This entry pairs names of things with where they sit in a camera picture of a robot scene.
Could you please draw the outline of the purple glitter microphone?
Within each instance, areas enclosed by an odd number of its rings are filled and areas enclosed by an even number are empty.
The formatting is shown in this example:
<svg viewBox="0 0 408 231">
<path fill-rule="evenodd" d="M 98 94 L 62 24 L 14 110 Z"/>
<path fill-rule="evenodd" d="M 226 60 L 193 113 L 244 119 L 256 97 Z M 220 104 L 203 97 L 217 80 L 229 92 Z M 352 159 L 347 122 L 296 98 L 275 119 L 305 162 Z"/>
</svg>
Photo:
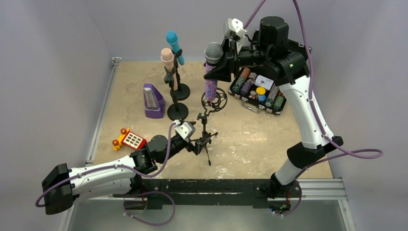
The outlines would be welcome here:
<svg viewBox="0 0 408 231">
<path fill-rule="evenodd" d="M 223 56 L 222 46 L 217 42 L 210 42 L 204 49 L 205 62 L 205 74 L 212 71 Z M 205 80 L 205 98 L 208 101 L 213 101 L 217 94 L 217 80 L 206 79 Z"/>
</svg>

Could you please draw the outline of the black round-base mic stand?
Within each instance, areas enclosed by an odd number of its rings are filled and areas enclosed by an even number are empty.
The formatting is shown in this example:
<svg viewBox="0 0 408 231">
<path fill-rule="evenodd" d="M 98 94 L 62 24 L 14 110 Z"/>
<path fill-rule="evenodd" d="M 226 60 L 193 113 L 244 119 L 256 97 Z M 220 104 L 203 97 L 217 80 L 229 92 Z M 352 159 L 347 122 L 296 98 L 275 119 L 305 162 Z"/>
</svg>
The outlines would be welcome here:
<svg viewBox="0 0 408 231">
<path fill-rule="evenodd" d="M 176 80 L 177 80 L 176 97 L 179 101 L 183 101 L 190 96 L 191 90 L 186 84 L 181 83 L 180 74 L 178 72 L 179 63 L 177 59 L 181 57 L 182 49 L 180 49 L 178 52 L 175 52 L 173 50 L 171 51 L 174 55 L 173 64 L 174 64 L 174 70 L 175 70 Z"/>
</svg>

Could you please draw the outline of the pink microphone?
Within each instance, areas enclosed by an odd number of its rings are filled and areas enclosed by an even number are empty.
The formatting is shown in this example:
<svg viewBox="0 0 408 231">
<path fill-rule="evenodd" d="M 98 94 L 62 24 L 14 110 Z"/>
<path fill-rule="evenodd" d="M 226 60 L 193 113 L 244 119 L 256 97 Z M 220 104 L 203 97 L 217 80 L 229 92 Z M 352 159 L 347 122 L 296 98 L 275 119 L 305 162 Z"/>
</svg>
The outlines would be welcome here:
<svg viewBox="0 0 408 231">
<path fill-rule="evenodd" d="M 175 65 L 174 65 L 174 54 L 170 48 L 164 48 L 161 50 L 161 60 L 165 65 L 165 69 L 169 73 L 173 73 L 173 79 L 174 79 L 174 90 L 177 90 L 178 83 L 177 83 L 177 78 L 176 78 L 176 71 L 175 71 Z"/>
</svg>

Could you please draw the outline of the blue microphone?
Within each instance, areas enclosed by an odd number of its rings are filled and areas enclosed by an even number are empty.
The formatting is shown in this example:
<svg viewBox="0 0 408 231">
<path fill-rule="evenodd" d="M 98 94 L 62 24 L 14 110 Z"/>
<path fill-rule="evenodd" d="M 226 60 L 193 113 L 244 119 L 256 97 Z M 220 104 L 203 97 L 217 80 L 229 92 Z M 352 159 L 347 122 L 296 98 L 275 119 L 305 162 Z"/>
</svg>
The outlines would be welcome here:
<svg viewBox="0 0 408 231">
<path fill-rule="evenodd" d="M 166 41 L 170 45 L 171 50 L 174 52 L 174 54 L 177 54 L 179 53 L 179 51 L 182 51 L 181 46 L 179 44 L 179 37 L 175 31 L 172 31 L 172 30 L 167 31 Z M 184 56 L 182 52 L 177 57 L 177 61 L 180 65 L 185 64 L 185 60 L 184 60 Z"/>
</svg>

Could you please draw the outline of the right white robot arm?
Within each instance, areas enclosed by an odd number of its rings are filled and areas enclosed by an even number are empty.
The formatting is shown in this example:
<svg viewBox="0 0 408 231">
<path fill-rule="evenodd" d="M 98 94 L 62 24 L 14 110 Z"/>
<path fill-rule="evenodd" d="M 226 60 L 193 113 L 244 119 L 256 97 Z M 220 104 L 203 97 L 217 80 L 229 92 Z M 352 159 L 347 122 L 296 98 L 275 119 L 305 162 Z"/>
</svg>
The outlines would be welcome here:
<svg viewBox="0 0 408 231">
<path fill-rule="evenodd" d="M 288 38 L 289 26 L 281 17 L 267 16 L 250 40 L 242 45 L 247 31 L 234 18 L 224 24 L 224 41 L 213 42 L 204 49 L 206 59 L 205 93 L 202 105 L 208 112 L 221 109 L 219 81 L 231 82 L 247 67 L 271 79 L 290 105 L 301 134 L 301 141 L 287 150 L 287 160 L 271 175 L 265 192 L 283 193 L 300 172 L 343 144 L 325 123 L 314 93 L 310 89 L 311 72 L 306 64 L 309 47 Z"/>
</svg>

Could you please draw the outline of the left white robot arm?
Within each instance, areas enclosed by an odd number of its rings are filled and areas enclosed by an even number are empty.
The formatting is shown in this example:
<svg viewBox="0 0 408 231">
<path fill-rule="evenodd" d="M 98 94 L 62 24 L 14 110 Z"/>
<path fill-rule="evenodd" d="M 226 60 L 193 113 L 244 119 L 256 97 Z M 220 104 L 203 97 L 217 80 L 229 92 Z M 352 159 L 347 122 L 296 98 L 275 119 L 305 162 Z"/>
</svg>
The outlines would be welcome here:
<svg viewBox="0 0 408 231">
<path fill-rule="evenodd" d="M 137 177 L 152 178 L 163 171 L 163 166 L 182 150 L 198 155 L 211 142 L 208 133 L 191 140 L 176 134 L 170 139 L 154 136 L 140 149 L 116 161 L 91 167 L 68 168 L 59 164 L 42 181 L 43 194 L 36 200 L 36 207 L 44 207 L 46 215 L 54 215 L 70 209 L 82 199 L 100 194 L 118 194 L 121 180 L 128 180 L 125 192 L 140 187 Z"/>
</svg>

